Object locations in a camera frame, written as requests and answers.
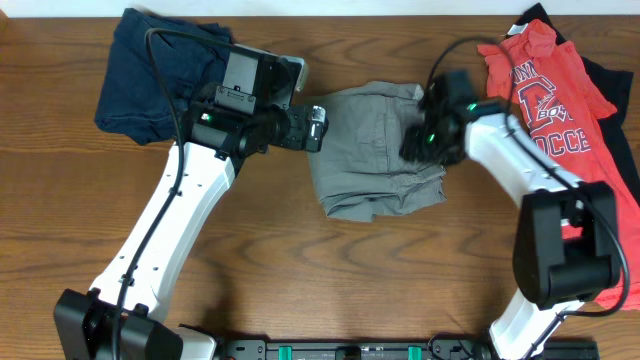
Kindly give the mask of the folded navy blue shorts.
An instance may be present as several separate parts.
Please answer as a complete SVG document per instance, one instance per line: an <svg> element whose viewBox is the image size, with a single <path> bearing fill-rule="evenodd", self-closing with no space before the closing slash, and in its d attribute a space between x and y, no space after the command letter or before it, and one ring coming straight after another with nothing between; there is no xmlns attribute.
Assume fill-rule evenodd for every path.
<svg viewBox="0 0 640 360"><path fill-rule="evenodd" d="M231 43L228 27L195 24L127 8L114 30L107 71L94 122L105 132L126 135L139 145L166 141L176 134L168 102L146 51L151 28L170 29ZM176 112L182 114L208 83L224 79L229 50L172 35L154 35L151 47Z"/></svg>

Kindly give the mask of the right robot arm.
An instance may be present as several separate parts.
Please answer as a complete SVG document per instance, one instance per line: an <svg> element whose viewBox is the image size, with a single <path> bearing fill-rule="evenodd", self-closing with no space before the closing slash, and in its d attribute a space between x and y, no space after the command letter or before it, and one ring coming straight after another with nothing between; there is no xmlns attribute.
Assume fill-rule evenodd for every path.
<svg viewBox="0 0 640 360"><path fill-rule="evenodd" d="M466 71L429 80L422 120L400 154L443 166L484 167L519 210L512 255L517 290L483 341L461 344L466 359L595 359L587 343L550 343L569 317L617 284L629 284L617 235L613 190L586 182L548 157L496 100L481 101Z"/></svg>

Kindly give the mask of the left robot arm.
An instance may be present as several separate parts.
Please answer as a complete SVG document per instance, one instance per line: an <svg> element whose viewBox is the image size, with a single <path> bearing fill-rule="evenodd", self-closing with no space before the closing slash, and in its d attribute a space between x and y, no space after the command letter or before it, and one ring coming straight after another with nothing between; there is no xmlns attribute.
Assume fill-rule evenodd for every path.
<svg viewBox="0 0 640 360"><path fill-rule="evenodd" d="M205 85L181 115L163 177L118 254L88 292L59 298L54 321L66 358L214 358L213 336L165 326L174 287L246 158L269 146L320 150L325 110L292 102L308 71L300 57L232 47L222 81Z"/></svg>

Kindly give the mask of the red soccer t-shirt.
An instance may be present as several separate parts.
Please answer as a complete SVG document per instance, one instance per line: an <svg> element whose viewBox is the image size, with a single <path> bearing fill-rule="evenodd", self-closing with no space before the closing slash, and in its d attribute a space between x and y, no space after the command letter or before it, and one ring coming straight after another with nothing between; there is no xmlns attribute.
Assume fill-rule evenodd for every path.
<svg viewBox="0 0 640 360"><path fill-rule="evenodd" d="M606 182L614 191L619 240L631 272L626 310L639 308L639 205L625 185L598 121L617 112L586 73L575 45L556 43L540 20L500 45L479 45L488 66L490 97L519 105L531 139L566 170L586 182Z"/></svg>

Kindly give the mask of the grey khaki shorts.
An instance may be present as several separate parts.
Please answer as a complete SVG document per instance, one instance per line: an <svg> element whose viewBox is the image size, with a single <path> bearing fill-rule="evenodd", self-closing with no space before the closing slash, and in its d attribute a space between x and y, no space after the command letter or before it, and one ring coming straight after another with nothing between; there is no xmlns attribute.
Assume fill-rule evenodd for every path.
<svg viewBox="0 0 640 360"><path fill-rule="evenodd" d="M407 128L421 119L421 85L373 81L307 97L326 110L321 151L308 155L316 197L329 218L371 222L446 200L445 169L400 156Z"/></svg>

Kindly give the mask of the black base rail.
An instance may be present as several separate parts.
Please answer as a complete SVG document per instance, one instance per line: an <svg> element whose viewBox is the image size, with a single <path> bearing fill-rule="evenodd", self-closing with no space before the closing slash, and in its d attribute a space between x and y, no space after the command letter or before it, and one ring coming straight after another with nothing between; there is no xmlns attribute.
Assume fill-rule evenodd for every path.
<svg viewBox="0 0 640 360"><path fill-rule="evenodd" d="M328 343L228 341L219 360L475 360L497 357L488 344L470 339L440 338L424 343Z"/></svg>

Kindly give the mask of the black garment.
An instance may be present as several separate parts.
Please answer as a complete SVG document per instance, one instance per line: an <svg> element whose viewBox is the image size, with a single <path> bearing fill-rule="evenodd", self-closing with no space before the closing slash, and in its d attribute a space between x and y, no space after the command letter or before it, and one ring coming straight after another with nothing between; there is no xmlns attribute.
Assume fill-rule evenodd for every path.
<svg viewBox="0 0 640 360"><path fill-rule="evenodd" d="M556 31L541 4L536 4L527 10L512 26L506 39L522 33L528 23L533 20L540 20L555 30L558 45L569 41ZM591 81L605 99L617 108L615 114L600 119L598 124L619 174L639 205L639 175L631 157L629 144L621 128L627 113L633 74L629 71L608 70L581 55L579 56Z"/></svg>

